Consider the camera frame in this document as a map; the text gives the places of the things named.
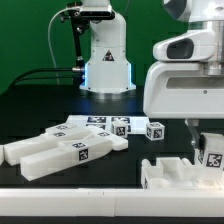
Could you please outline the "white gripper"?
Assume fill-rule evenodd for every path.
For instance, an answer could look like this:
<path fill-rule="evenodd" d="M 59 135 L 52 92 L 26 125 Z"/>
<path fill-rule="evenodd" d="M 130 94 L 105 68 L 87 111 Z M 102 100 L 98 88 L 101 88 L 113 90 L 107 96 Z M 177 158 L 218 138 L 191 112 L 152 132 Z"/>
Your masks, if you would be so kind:
<path fill-rule="evenodd" d="M 143 111 L 149 118 L 186 119 L 199 148 L 198 119 L 224 119 L 224 76 L 206 76 L 201 63 L 154 63 L 146 77 Z"/>

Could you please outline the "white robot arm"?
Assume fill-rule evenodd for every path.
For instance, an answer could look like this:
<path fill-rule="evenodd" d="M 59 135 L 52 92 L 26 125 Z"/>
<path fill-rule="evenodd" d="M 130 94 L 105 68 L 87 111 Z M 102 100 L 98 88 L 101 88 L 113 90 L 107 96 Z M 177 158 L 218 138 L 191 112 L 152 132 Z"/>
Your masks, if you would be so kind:
<path fill-rule="evenodd" d="M 154 45 L 143 111 L 149 118 L 185 119 L 192 133 L 198 119 L 224 119 L 224 0 L 163 0 L 186 33 Z M 100 97 L 133 91 L 126 60 L 126 24 L 110 0 L 82 0 L 72 9 L 90 21 L 90 60 L 80 89 Z"/>

